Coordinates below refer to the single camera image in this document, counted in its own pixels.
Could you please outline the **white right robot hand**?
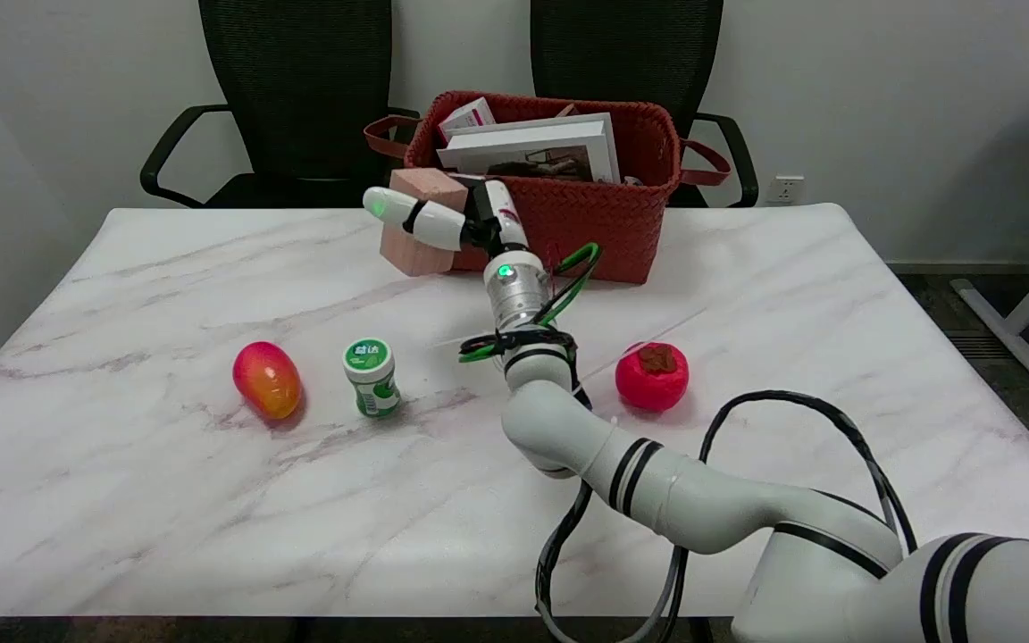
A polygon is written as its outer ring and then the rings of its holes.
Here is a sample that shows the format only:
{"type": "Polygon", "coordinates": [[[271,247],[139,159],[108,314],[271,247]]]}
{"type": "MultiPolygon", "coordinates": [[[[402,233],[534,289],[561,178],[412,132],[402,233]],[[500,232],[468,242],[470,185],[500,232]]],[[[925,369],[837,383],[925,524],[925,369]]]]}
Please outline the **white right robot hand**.
{"type": "Polygon", "coordinates": [[[530,251],[514,199],[502,180],[475,180],[468,186],[464,213],[430,199],[409,197],[392,188],[368,188],[363,207],[385,225],[393,225],[441,251],[463,246],[482,249],[495,259],[503,253],[530,251]]]}

